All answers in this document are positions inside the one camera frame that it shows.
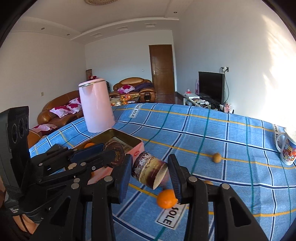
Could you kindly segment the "left hand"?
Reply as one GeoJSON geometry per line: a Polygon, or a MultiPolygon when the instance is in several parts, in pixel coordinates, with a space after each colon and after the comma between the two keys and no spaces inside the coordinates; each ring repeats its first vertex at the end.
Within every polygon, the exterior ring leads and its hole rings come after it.
{"type": "MultiPolygon", "coordinates": [[[[4,200],[6,197],[6,188],[4,187],[3,181],[1,180],[1,207],[4,204],[4,200]]],[[[34,223],[30,220],[26,215],[22,214],[20,216],[13,217],[17,226],[24,232],[28,232],[33,234],[38,228],[39,224],[34,223]]]]}

